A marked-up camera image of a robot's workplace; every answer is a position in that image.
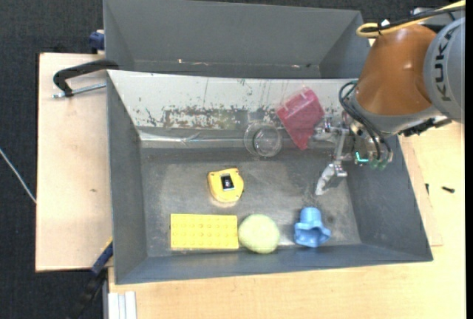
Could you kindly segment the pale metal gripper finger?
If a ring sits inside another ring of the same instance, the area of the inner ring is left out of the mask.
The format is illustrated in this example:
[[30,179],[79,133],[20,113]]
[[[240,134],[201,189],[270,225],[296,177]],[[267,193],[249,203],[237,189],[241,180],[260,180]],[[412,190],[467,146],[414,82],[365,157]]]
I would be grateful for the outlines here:
[[332,126],[328,123],[323,123],[321,126],[316,126],[313,132],[314,141],[336,141],[342,136],[349,134],[349,129],[346,126]]
[[338,187],[341,181],[346,177],[347,172],[343,169],[341,163],[329,163],[322,171],[316,183],[315,195],[321,196],[325,194],[328,189]]

